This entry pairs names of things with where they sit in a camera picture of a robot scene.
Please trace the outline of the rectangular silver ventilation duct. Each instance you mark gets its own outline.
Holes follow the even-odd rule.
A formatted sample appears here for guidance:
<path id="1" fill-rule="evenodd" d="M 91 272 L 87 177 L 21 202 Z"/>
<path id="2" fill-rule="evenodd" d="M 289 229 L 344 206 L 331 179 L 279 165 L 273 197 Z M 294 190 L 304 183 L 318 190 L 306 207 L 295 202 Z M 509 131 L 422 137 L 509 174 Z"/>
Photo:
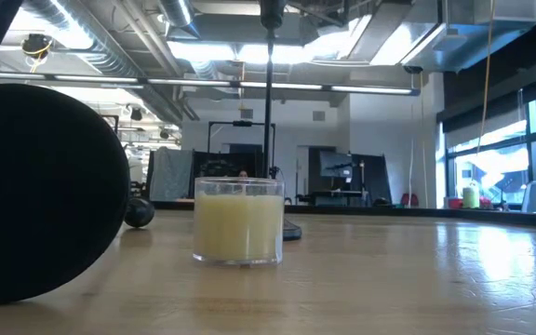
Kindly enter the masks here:
<path id="1" fill-rule="evenodd" d="M 365 0 L 369 13 L 344 60 L 371 66 L 467 69 L 536 25 L 536 0 Z"/>

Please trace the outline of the dark background monitor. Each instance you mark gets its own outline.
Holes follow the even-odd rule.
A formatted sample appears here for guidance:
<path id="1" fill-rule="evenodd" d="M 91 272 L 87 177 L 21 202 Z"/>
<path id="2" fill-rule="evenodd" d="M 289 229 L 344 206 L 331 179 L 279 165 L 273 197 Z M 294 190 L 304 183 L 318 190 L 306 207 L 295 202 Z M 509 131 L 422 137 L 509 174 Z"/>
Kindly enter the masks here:
<path id="1" fill-rule="evenodd" d="M 353 159 L 348 154 L 321 151 L 320 175 L 331 178 L 351 178 L 353 176 Z"/>

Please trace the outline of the green bottle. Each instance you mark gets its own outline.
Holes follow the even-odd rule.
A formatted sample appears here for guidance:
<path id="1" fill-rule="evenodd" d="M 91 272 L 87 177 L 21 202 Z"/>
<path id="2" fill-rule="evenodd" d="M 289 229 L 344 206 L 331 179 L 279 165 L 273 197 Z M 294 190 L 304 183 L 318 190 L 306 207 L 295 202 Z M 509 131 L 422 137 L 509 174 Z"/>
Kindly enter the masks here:
<path id="1" fill-rule="evenodd" d="M 479 208 L 480 195 L 476 185 L 471 184 L 462 188 L 462 207 L 463 208 Z"/>

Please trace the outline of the long linear ceiling light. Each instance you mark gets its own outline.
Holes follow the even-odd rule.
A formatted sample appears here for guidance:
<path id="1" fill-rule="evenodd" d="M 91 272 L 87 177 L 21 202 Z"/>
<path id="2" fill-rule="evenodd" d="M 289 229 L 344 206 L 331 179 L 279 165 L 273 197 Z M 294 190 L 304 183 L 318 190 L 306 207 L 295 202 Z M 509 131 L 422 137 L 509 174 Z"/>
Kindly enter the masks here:
<path id="1" fill-rule="evenodd" d="M 185 86 L 185 87 L 213 87 L 213 88 L 267 88 L 265 82 L 241 81 L 241 80 L 207 80 L 207 79 L 183 79 L 183 78 L 148 78 L 148 77 L 117 77 L 81 74 L 33 74 L 0 72 L 0 79 L 32 80 L 32 81 L 59 81 L 76 83 L 96 83 L 119 86 Z M 370 86 L 345 86 L 324 84 L 299 84 L 299 83 L 275 83 L 271 88 L 284 90 L 302 91 L 325 91 L 336 93 L 354 94 L 379 94 L 397 96 L 417 96 L 421 91 L 417 88 L 404 87 L 370 87 Z"/>

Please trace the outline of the yellow candle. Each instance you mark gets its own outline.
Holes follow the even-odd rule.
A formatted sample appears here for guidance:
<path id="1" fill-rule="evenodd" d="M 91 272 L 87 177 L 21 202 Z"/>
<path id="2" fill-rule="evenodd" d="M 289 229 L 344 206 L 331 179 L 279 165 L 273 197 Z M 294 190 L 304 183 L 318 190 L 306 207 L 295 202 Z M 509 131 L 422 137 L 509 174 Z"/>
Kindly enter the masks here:
<path id="1" fill-rule="evenodd" d="M 196 179 L 193 257 L 235 266 L 281 263 L 284 191 L 284 182 L 273 179 Z"/>

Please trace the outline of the dark background table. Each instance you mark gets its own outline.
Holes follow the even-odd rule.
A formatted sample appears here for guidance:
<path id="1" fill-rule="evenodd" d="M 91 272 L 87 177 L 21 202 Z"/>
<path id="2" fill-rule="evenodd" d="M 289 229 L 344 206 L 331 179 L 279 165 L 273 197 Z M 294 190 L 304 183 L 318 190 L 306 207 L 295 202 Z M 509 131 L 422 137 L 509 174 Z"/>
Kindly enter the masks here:
<path id="1" fill-rule="evenodd" d="M 362 191 L 330 190 L 297 194 L 295 199 L 313 207 L 352 207 L 355 205 L 361 207 L 367 195 Z"/>

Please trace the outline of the short silver duct pipe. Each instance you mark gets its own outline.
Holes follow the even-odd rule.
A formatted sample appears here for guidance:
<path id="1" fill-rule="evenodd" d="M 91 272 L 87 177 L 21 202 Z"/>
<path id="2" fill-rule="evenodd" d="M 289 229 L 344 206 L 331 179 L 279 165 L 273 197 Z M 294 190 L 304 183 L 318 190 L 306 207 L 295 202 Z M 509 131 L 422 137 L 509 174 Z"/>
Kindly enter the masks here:
<path id="1" fill-rule="evenodd" d="M 188 26 L 194 21 L 194 9 L 190 0 L 157 0 L 167 21 L 176 27 Z"/>

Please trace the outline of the black background rig frame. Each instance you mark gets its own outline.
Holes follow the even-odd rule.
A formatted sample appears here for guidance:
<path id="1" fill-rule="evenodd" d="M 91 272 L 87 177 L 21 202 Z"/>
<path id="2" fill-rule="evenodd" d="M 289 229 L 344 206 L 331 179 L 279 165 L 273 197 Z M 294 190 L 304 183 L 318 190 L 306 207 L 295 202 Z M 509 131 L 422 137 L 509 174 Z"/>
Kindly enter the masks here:
<path id="1" fill-rule="evenodd" d="M 256 123 L 246 120 L 236 120 L 236 121 L 208 121 L 208 134 L 207 134 L 207 152 L 209 153 L 211 150 L 211 138 L 212 138 L 212 127 L 215 125 L 221 125 L 221 126 L 232 126 L 232 127 L 264 127 L 264 123 Z M 270 128 L 272 129 L 272 134 L 269 135 L 269 140 L 272 141 L 272 144 L 270 145 L 271 148 L 275 146 L 275 135 L 276 135 L 276 124 L 272 123 L 270 125 Z"/>

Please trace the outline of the black partition screen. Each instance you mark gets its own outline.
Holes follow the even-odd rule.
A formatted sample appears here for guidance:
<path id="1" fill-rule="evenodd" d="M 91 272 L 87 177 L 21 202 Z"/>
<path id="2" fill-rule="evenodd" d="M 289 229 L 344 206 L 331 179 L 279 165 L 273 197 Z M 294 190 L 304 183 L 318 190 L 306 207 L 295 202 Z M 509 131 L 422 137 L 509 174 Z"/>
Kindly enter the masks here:
<path id="1" fill-rule="evenodd" d="M 260 154 L 195 152 L 193 175 L 199 177 L 238 177 L 245 171 L 250 178 L 263 176 Z"/>
<path id="2" fill-rule="evenodd" d="M 353 154 L 351 189 L 364 192 L 359 196 L 361 207 L 370 208 L 377 199 L 392 202 L 386 160 L 384 155 Z"/>

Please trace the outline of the grey fabric curtain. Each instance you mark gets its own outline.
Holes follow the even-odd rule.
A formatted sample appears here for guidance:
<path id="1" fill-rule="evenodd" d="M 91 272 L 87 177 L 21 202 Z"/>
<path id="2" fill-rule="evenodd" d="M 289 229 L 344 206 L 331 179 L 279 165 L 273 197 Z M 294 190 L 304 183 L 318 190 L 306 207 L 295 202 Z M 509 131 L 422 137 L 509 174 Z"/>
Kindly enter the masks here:
<path id="1" fill-rule="evenodd" d="M 169 202 L 189 196 L 193 152 L 161 147 L 154 152 L 150 198 Z"/>

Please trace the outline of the round silver ventilation duct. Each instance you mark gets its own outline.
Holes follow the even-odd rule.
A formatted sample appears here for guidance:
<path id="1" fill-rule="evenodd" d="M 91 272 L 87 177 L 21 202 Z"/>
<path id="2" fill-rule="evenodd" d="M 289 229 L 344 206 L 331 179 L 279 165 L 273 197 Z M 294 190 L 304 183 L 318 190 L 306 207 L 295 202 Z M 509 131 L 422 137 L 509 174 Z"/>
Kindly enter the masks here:
<path id="1" fill-rule="evenodd" d="M 84 38 L 78 56 L 98 72 L 115 77 L 143 77 L 144 71 L 90 12 L 83 0 L 23 0 L 22 9 L 72 38 Z M 197 115 L 184 103 L 167 98 L 151 85 L 130 89 L 160 120 L 180 124 Z"/>

